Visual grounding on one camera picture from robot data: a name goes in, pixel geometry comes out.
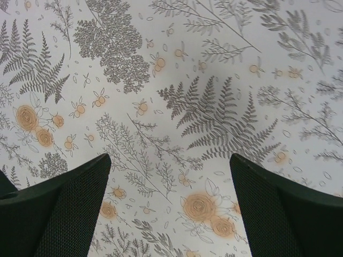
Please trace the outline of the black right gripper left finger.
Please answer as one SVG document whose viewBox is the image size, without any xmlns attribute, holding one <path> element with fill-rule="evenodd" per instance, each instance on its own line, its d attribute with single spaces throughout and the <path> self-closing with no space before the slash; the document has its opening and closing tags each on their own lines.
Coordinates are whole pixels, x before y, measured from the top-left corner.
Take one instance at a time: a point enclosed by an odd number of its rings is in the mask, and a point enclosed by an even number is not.
<svg viewBox="0 0 343 257">
<path fill-rule="evenodd" d="M 1 256 L 87 256 L 111 159 L 18 190 L 1 173 Z"/>
</svg>

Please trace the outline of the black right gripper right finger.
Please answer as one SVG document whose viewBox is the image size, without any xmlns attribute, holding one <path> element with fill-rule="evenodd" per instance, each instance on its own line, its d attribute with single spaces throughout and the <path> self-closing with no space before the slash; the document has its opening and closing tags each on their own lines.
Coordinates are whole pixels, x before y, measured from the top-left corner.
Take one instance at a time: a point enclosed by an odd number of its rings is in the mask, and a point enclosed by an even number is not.
<svg viewBox="0 0 343 257">
<path fill-rule="evenodd" d="M 342 256 L 342 198 L 229 161 L 252 256 Z"/>
</svg>

